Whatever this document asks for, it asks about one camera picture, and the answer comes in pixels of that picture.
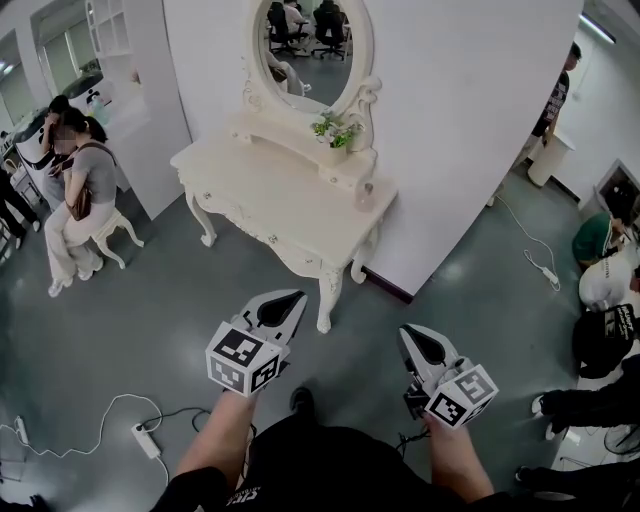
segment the table drawer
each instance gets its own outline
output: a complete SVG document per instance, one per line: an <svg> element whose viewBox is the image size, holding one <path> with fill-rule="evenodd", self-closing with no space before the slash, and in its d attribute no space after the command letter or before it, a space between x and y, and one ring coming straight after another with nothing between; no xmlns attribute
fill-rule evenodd
<svg viewBox="0 0 640 512"><path fill-rule="evenodd" d="M212 192L197 192L196 199L200 207L209 213L219 213L234 222L243 218L240 205Z"/></svg>

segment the black pants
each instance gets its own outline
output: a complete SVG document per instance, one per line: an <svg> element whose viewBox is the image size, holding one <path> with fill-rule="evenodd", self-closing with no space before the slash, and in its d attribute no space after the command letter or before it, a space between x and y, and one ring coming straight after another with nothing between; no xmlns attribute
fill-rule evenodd
<svg viewBox="0 0 640 512"><path fill-rule="evenodd" d="M567 427L615 427L640 421L638 379L626 373L597 391L551 391L542 397L542 413L553 416L553 431Z"/></svg>
<svg viewBox="0 0 640 512"><path fill-rule="evenodd" d="M0 218L7 223L7 227L13 236L22 238L26 234L26 231L15 217L11 215L5 201L18 210L30 224L38 220L37 215L29 204L11 186L9 175L0 169Z"/></svg>
<svg viewBox="0 0 640 512"><path fill-rule="evenodd" d="M558 492L617 510L640 476L640 460L605 464L578 471L537 468L522 473L522 484L534 492Z"/></svg>

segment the ceiling light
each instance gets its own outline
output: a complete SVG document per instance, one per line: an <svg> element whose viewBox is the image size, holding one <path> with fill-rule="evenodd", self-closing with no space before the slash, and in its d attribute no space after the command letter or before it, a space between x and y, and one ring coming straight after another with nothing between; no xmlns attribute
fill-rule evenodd
<svg viewBox="0 0 640 512"><path fill-rule="evenodd" d="M598 34L602 39L611 44L616 44L616 38L604 27L593 21L586 14L580 15L580 21L582 21L585 25L587 25L590 29L592 29L596 34Z"/></svg>

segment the white vanity table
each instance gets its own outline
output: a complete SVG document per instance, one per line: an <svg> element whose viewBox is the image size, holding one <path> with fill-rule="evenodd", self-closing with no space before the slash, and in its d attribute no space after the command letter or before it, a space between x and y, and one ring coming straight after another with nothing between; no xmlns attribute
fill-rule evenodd
<svg viewBox="0 0 640 512"><path fill-rule="evenodd" d="M178 153L171 164L204 228L202 242L211 247L216 239L205 212L222 214L271 247L292 272L318 279L317 327L327 333L344 269L353 261L352 278L364 282L362 266L374 254L378 225L397 194L390 180L373 173L377 154L371 147L369 105L381 84L370 76L371 25L361 0L344 3L354 27L354 61L349 82L331 110L341 119L355 119L362 131L346 160L335 165L328 146L318 143L310 128L317 111L301 110L304 98L293 108L283 101L275 82L270 83L259 27L271 2L252 2L250 79L243 91L247 112L230 119L227 131L203 137ZM374 201L362 212L355 207L355 196L365 182L373 185Z"/></svg>

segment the black shoe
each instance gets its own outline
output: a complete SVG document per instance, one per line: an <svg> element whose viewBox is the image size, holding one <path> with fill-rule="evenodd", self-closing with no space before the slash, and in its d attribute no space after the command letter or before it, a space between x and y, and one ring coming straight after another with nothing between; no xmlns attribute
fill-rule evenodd
<svg viewBox="0 0 640 512"><path fill-rule="evenodd" d="M31 506L36 512L51 512L51 509L39 494L31 496Z"/></svg>
<svg viewBox="0 0 640 512"><path fill-rule="evenodd" d="M291 412L296 415L306 416L313 421L316 419L316 407L311 391L300 386L291 394L289 401Z"/></svg>
<svg viewBox="0 0 640 512"><path fill-rule="evenodd" d="M531 469L529 469L527 466L520 466L518 468L518 471L516 471L516 475L515 475L516 482L523 483L530 473L531 473Z"/></svg>

